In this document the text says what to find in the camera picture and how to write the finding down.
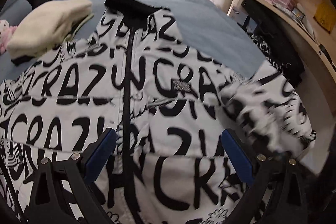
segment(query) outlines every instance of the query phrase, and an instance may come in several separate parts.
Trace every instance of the plush toy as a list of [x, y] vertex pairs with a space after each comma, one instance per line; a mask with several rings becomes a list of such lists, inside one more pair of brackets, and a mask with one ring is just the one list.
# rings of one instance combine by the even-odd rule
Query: plush toy
[[16, 28], [17, 26], [10, 26], [7, 20], [0, 20], [0, 54], [6, 51], [7, 44]]

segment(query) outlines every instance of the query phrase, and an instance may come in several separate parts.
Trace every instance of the metal bolt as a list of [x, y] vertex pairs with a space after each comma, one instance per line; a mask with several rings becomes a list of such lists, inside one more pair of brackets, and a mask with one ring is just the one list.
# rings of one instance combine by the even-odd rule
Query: metal bolt
[[291, 165], [296, 165], [296, 160], [295, 159], [289, 159], [289, 163]]
[[80, 153], [73, 153], [72, 155], [71, 155], [71, 158], [73, 159], [73, 160], [78, 160], [79, 158], [80, 158]]
[[46, 164], [46, 163], [48, 162], [48, 160], [49, 160], [48, 158], [43, 158], [43, 159], [41, 160], [41, 163], [42, 163], [42, 164]]
[[257, 159], [260, 160], [260, 161], [265, 161], [265, 160], [266, 160], [266, 157], [265, 157], [265, 155], [263, 155], [263, 154], [259, 154], [259, 155], [257, 156]]

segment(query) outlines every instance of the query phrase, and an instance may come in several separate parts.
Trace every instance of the jacket label patch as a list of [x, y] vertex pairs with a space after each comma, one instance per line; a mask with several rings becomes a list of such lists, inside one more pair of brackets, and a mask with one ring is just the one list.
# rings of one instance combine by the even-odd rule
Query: jacket label patch
[[172, 90], [181, 92], [191, 93], [192, 91], [190, 83], [177, 79], [171, 80], [171, 88]]

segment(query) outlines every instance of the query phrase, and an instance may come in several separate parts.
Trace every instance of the black zipper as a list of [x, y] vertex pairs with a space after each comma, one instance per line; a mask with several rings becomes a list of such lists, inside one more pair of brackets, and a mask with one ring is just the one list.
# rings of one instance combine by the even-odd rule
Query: black zipper
[[125, 78], [124, 78], [124, 108], [123, 108], [123, 174], [125, 178], [124, 185], [124, 195], [129, 207], [133, 219], [136, 224], [143, 224], [141, 217], [138, 212], [140, 211], [139, 204], [137, 202], [137, 196], [135, 194], [135, 185], [133, 178], [133, 159], [130, 154], [130, 100], [131, 100], [131, 65], [132, 65], [132, 48], [134, 42], [134, 35], [136, 29], [132, 27], [130, 29], [130, 34], [128, 37], [128, 45], [126, 50], [126, 67], [125, 67]]

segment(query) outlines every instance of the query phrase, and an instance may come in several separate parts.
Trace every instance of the jacket sleeve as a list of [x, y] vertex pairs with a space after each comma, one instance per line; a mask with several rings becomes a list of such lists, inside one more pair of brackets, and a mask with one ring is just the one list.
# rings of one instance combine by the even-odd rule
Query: jacket sleeve
[[258, 139], [270, 151], [290, 151], [294, 157], [314, 145], [316, 132], [299, 95], [267, 61], [250, 80], [226, 85], [220, 95], [252, 142]]

